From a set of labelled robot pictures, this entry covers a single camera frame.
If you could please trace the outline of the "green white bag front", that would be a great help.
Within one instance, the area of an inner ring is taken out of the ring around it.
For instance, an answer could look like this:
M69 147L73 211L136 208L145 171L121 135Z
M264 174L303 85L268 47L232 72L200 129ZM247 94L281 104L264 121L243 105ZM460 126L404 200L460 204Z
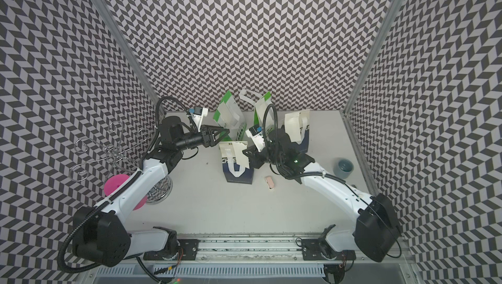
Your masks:
M222 97L213 119L220 127L230 131L224 141L242 141L244 139L247 123L230 90Z

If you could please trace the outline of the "green white bag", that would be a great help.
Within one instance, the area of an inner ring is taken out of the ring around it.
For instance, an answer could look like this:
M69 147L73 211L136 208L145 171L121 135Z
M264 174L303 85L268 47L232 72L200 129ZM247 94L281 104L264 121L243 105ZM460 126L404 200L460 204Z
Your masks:
M271 92L268 91L263 95L255 91L242 89L239 92L239 99L253 107L254 125L263 127L265 129L265 132L269 134L274 129L275 125L273 110L268 111L265 125L263 125L263 120L267 107L273 103Z
M230 90L222 97L213 119L220 127L230 131L224 141L242 141L244 139L247 123Z

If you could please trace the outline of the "navy cream Cheerful bag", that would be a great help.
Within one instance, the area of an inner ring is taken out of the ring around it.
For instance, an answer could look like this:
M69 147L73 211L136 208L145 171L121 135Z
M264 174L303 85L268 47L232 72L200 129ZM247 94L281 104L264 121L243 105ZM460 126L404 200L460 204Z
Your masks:
M219 143L223 174L228 183L252 185L254 168L246 169L236 163L232 142Z
M284 117L285 133L297 150L307 153L310 135L310 110L287 113Z

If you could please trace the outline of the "small pink stapler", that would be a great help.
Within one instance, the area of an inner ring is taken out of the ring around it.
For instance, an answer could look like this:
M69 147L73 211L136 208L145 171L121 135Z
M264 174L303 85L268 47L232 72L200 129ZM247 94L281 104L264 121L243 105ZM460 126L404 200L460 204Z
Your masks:
M266 176L265 182L270 190L273 190L275 188L275 183L274 183L273 178L271 176Z

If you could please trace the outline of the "cream receipt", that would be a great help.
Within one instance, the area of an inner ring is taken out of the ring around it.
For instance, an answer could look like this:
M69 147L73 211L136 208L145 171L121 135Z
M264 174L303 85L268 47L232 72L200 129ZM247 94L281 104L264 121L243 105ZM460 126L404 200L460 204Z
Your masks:
M303 141L301 128L303 121L300 118L300 112L292 112L284 117L284 129L292 142L300 144Z
M250 168L249 158L244 154L244 150L248 148L247 141L234 141L232 142L234 157L236 163L246 169Z

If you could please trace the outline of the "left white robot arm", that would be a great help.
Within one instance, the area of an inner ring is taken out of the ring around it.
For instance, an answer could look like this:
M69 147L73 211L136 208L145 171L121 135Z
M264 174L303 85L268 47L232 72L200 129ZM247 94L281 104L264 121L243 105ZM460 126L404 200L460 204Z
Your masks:
M201 114L202 108L189 109L174 97L169 100L181 107L189 123L177 116L162 118L160 108L166 97L159 99L155 107L155 134L140 167L94 207L83 206L73 216L73 230L56 259L62 272L77 274L98 266L113 267L124 259L138 259L148 252L162 259L181 258L176 231L154 227L129 232L124 224L148 192L174 170L185 150L215 147L230 131L196 122L194 116Z

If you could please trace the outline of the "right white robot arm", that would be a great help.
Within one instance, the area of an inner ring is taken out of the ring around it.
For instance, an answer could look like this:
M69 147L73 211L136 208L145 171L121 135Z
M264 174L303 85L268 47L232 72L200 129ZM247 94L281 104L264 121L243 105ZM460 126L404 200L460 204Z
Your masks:
M360 250L381 263L393 246L398 245L402 227L392 201L384 194L376 196L360 191L345 180L330 174L314 158L294 148L286 132L278 127L274 104L264 112L261 135L264 148L244 150L254 166L269 163L278 175L313 189L333 202L350 220L346 229L330 225L318 239L324 259L333 260L344 251Z

